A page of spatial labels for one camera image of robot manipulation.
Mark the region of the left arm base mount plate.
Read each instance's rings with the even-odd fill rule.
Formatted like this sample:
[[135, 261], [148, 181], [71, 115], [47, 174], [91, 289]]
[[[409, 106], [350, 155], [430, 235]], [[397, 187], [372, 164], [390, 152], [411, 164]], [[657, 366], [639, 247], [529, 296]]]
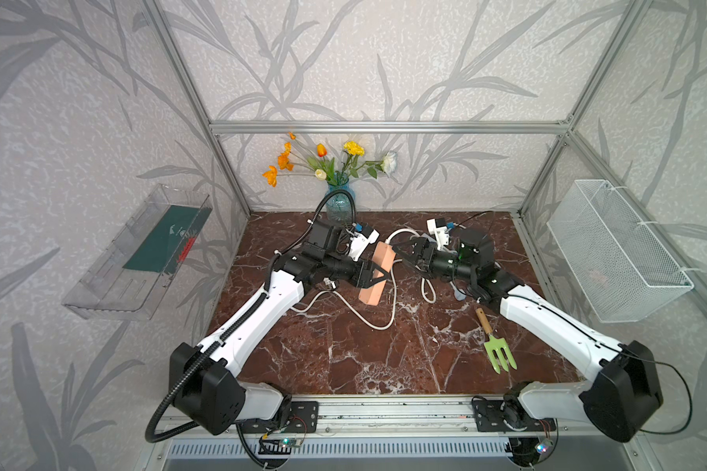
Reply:
[[319, 419], [319, 402], [291, 400], [284, 402], [276, 415], [268, 420], [248, 419], [238, 427], [245, 434], [265, 434], [276, 431], [315, 433]]

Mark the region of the pink power strip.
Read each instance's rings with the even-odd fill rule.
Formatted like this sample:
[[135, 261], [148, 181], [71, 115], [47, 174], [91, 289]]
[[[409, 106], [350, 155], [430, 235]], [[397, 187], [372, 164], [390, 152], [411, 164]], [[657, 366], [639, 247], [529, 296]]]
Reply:
[[388, 243], [377, 243], [370, 260], [363, 268], [359, 280], [363, 283], [359, 292], [359, 300], [367, 305], [375, 306], [382, 298], [383, 290], [394, 265], [396, 253]]

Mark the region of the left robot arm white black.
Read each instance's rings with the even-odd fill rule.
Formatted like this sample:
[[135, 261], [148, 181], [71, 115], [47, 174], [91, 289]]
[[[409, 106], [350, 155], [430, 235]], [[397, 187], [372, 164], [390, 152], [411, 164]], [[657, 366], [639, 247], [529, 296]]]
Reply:
[[220, 435], [236, 422], [285, 419], [286, 394], [238, 379], [257, 345], [321, 281], [346, 282], [359, 288], [363, 303], [377, 304], [395, 262], [392, 246], [374, 231], [355, 235], [349, 254], [338, 253], [340, 233], [326, 222], [311, 224], [300, 248], [274, 257], [264, 283], [233, 317], [197, 345], [173, 351], [169, 391], [147, 425], [147, 441], [196, 427]]

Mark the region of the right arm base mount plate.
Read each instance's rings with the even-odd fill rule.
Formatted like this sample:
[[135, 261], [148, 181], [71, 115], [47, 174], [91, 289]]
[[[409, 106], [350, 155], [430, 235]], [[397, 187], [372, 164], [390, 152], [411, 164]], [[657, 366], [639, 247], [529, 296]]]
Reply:
[[532, 418], [517, 400], [493, 400], [486, 396], [474, 396], [471, 409], [476, 429], [479, 432], [497, 433], [542, 433], [557, 432], [557, 424], [552, 418]]

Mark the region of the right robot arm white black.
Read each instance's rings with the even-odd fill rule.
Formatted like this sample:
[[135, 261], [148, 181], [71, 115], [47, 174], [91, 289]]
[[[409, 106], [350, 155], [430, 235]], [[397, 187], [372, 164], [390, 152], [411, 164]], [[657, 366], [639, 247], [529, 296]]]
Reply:
[[530, 382], [508, 393], [518, 415], [587, 422], [606, 437], [629, 442], [663, 405], [652, 351], [587, 327], [534, 292], [496, 262], [486, 233], [458, 231], [458, 246], [441, 250], [430, 237], [410, 237], [394, 251], [428, 279], [461, 281], [467, 294], [534, 334], [581, 373], [575, 383]]

